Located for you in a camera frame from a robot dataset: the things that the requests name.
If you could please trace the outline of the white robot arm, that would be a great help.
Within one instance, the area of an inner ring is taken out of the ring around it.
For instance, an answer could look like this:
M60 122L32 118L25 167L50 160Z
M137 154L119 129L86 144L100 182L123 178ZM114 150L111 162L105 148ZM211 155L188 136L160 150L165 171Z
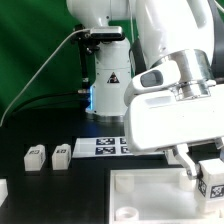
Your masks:
M224 139L224 84L213 77L209 0L66 0L95 50L91 118L124 123L129 150L172 150L190 178L203 175L189 146Z

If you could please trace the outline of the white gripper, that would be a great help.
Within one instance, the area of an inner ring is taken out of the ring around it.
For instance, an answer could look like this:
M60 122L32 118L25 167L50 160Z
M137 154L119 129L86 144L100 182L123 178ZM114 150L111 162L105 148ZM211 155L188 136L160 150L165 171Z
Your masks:
M176 101L169 91L157 96L139 95L128 107L124 130L133 154L176 145L175 159L185 168L188 178L196 180L196 164L184 143L215 139L216 148L224 152L224 89L212 89L210 97L184 101Z

